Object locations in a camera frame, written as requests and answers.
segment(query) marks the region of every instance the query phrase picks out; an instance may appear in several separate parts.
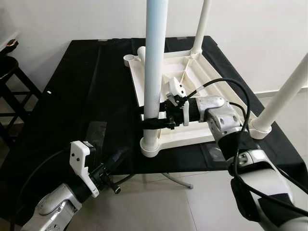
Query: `white pipe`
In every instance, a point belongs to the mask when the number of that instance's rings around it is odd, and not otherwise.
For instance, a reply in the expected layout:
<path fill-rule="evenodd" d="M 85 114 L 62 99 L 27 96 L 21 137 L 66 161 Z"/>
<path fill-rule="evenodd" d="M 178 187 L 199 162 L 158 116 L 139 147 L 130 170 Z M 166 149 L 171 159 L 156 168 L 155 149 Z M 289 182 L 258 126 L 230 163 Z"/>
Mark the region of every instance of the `white pipe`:
<path fill-rule="evenodd" d="M 196 32 L 196 37 L 194 39 L 192 54 L 202 52 L 202 42 L 205 34 L 206 24 L 208 20 L 208 14 L 211 8 L 212 0 L 204 0 L 201 10 L 201 15 L 199 19 L 198 29 Z"/>
<path fill-rule="evenodd" d="M 307 81 L 307 63 L 308 53 L 260 116 L 251 122 L 253 129 L 261 133 L 267 133 L 271 130 L 270 126 L 275 121 L 278 113 L 293 99 Z"/>
<path fill-rule="evenodd" d="M 139 47 L 137 50 L 137 54 L 141 60 L 142 65 L 145 65 L 145 47 Z"/>
<path fill-rule="evenodd" d="M 147 0 L 144 82 L 144 119 L 158 118 L 163 74 L 168 0 Z M 144 130 L 141 151 L 147 157 L 159 151 L 158 130 Z"/>

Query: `table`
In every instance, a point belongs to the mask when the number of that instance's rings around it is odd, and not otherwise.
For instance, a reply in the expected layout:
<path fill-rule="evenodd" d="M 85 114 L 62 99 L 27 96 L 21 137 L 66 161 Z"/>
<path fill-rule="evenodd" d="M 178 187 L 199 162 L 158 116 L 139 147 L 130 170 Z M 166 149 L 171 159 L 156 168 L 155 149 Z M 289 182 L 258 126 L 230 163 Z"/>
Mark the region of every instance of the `table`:
<path fill-rule="evenodd" d="M 189 50 L 193 40 L 194 37 L 167 38 L 165 52 Z M 143 38 L 73 40 L 70 43 L 0 169 L 0 188 L 4 187 L 6 193 L 0 196 L 5 198 L 0 216 L 9 215 L 9 202 L 14 200 L 26 177 L 42 160 L 71 141 L 85 139 L 90 121 L 107 122 L 103 160 L 119 149 L 129 152 L 114 174 L 226 169 L 224 159 L 210 153 L 216 147 L 213 142 L 161 150 L 155 158 L 141 154 L 138 104 L 123 56 L 137 55 L 137 48 L 144 45 Z M 258 116 L 263 110 L 261 102 L 209 36 L 204 37 L 203 56 L 222 77 L 236 79 L 248 89 L 252 111 Z M 244 99 L 237 86 L 230 86 Z M 305 163 L 276 123 L 272 125 L 272 132 L 258 144 L 271 161 L 308 187 Z M 46 193 L 73 177 L 69 155 L 54 158 L 32 179 L 24 202 L 35 205 Z M 29 208 L 24 208 L 19 223 L 23 223 L 29 214 Z"/>

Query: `black cable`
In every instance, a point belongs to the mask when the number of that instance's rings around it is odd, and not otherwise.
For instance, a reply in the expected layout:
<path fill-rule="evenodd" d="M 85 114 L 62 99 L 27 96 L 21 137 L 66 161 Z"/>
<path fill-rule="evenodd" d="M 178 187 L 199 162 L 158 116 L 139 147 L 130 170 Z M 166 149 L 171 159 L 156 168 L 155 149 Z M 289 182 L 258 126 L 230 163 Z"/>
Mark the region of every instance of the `black cable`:
<path fill-rule="evenodd" d="M 298 207 L 295 207 L 294 205 L 290 205 L 290 204 L 287 204 L 287 203 L 284 203 L 280 200 L 277 200 L 271 196 L 268 196 L 260 191 L 258 191 L 257 189 L 251 187 L 250 185 L 246 184 L 245 181 L 240 177 L 240 175 L 238 174 L 238 171 L 237 171 L 237 167 L 238 167 L 238 157 L 239 157 L 239 152 L 237 152 L 237 154 L 235 155 L 235 159 L 234 159 L 234 165 L 233 165 L 233 170 L 234 170 L 234 177 L 241 183 L 243 184 L 249 191 L 251 191 L 252 193 L 266 199 L 266 200 L 269 200 L 275 204 L 278 204 L 280 205 L 281 207 L 284 207 L 284 208 L 287 208 L 287 209 L 290 209 L 296 213 L 299 213 L 305 217 L 308 217 L 308 211 L 305 211 L 301 208 L 298 208 Z"/>
<path fill-rule="evenodd" d="M 123 179 L 115 182 L 115 185 L 123 184 L 124 182 L 128 181 L 130 178 L 132 178 L 135 174 L 130 174 L 127 177 L 124 177 Z"/>
<path fill-rule="evenodd" d="M 239 104 L 234 103 L 234 102 L 229 102 L 229 104 L 240 108 L 242 113 L 243 113 L 244 118 L 246 118 L 246 112 L 245 112 L 245 109 L 242 106 L 240 106 Z"/>
<path fill-rule="evenodd" d="M 18 196 L 17 196 L 17 199 L 16 199 L 16 203 L 15 203 L 15 208 L 14 208 L 14 211 L 13 211 L 13 215 L 11 217 L 11 222 L 10 222 L 10 231 L 15 231 L 15 220 L 16 220 L 16 215 L 17 215 L 17 209 L 18 209 L 18 206 L 20 204 L 20 201 L 21 201 L 21 198 L 22 198 L 22 195 L 23 195 L 23 192 L 24 192 L 24 189 L 25 187 L 27 186 L 27 184 L 29 183 L 29 181 L 31 180 L 31 178 L 34 176 L 34 174 L 45 164 L 47 163 L 49 160 L 53 159 L 55 156 L 65 152 L 67 149 L 63 149 L 63 150 L 60 150 L 56 153 L 54 153 L 53 155 L 49 156 L 48 158 L 46 158 L 42 163 L 39 164 L 39 166 L 37 166 L 34 171 L 29 175 L 29 177 L 27 178 L 27 180 L 25 181 L 25 183 L 23 184 Z"/>
<path fill-rule="evenodd" d="M 243 127 L 242 127 L 242 131 L 245 131 L 245 129 L 247 129 L 248 120 L 249 120 L 249 117 L 250 117 L 250 100 L 249 100 L 249 95 L 248 95 L 246 89 L 244 88 L 244 86 L 240 82 L 238 82 L 238 81 L 236 81 L 236 80 L 234 80 L 232 78 L 216 78 L 216 79 L 213 79 L 213 80 L 203 84 L 202 86 L 204 88 L 206 88 L 207 86 L 209 86 L 209 85 L 211 85 L 213 83 L 222 82 L 222 81 L 224 81 L 224 82 L 231 82 L 231 83 L 236 84 L 243 91 L 243 93 L 245 95 L 245 98 L 246 98 L 246 101 L 247 101 L 247 103 L 246 103 L 247 104 L 247 113 L 246 113 L 245 121 L 244 121 Z M 192 97 L 196 93 L 197 93 L 197 90 L 194 90 L 192 93 L 190 93 L 187 96 L 187 99 L 189 99 L 190 97 Z"/>
<path fill-rule="evenodd" d="M 304 191 L 304 193 L 308 194 L 308 190 L 301 185 L 300 183 L 298 183 L 295 179 L 293 179 L 292 177 L 290 177 L 287 173 L 285 173 L 281 168 L 279 168 L 278 166 L 276 166 L 276 168 L 278 169 L 278 171 L 280 172 L 281 175 L 283 175 L 285 178 L 287 178 L 290 182 L 292 182 L 293 184 L 295 184 L 298 188 L 300 188 L 301 190 Z"/>

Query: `black stool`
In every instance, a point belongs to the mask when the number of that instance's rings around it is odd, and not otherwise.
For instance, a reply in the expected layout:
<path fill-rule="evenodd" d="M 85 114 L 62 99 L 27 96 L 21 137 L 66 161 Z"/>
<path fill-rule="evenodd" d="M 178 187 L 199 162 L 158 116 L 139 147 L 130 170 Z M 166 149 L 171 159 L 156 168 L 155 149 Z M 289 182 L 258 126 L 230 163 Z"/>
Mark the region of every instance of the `black stool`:
<path fill-rule="evenodd" d="M 12 92 L 6 86 L 6 82 L 14 74 L 22 81 L 22 83 L 29 89 L 29 91 Z M 20 103 L 15 97 L 15 95 L 25 95 L 25 98 Z M 14 144 L 15 137 L 12 137 L 9 135 L 9 130 L 12 128 L 16 119 L 20 117 L 23 120 L 23 122 L 26 122 L 26 120 L 28 119 L 30 115 L 30 112 L 27 112 L 24 109 L 24 106 L 32 95 L 35 95 L 39 99 L 41 96 L 41 92 L 31 82 L 31 80 L 25 75 L 25 73 L 19 68 L 18 61 L 14 59 L 13 57 L 6 56 L 6 54 L 1 55 L 0 56 L 0 97 L 3 97 L 4 100 L 15 111 L 14 113 L 0 113 L 0 117 L 13 116 L 13 119 L 10 121 L 10 123 L 6 127 L 4 127 L 2 123 L 0 122 L 0 137 L 3 138 L 4 142 L 8 145 L 8 147 L 12 147 L 12 145 Z"/>

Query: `tile floor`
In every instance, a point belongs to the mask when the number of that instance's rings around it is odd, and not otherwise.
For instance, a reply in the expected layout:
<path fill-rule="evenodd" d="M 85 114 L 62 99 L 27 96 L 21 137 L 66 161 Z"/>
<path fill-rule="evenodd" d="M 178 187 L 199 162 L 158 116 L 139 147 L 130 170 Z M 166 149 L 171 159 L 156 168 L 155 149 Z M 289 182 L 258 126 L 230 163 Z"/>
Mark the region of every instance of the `tile floor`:
<path fill-rule="evenodd" d="M 263 104 L 269 98 L 261 99 Z M 308 94 L 300 93 L 277 119 L 285 134 L 308 165 Z M 241 217 L 226 171 L 173 173 L 194 185 L 185 189 L 161 174 L 137 175 L 122 185 L 90 198 L 72 219 L 68 231 L 261 231 Z M 308 196 L 291 185 L 295 204 L 308 209 Z M 8 225 L 0 220 L 0 230 Z"/>

